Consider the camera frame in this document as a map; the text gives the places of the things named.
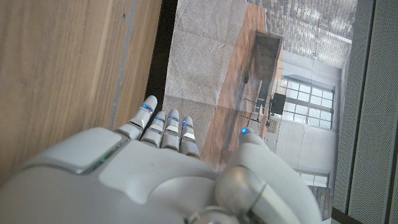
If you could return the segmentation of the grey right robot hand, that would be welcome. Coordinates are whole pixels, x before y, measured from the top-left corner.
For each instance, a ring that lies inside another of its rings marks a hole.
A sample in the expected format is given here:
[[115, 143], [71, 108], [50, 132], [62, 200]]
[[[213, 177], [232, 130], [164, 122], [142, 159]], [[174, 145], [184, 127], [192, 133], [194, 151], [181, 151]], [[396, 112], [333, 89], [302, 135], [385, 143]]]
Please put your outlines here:
[[91, 128], [26, 162], [1, 186], [2, 223], [321, 223], [302, 178], [251, 128], [217, 174], [193, 121], [149, 96], [111, 131]]

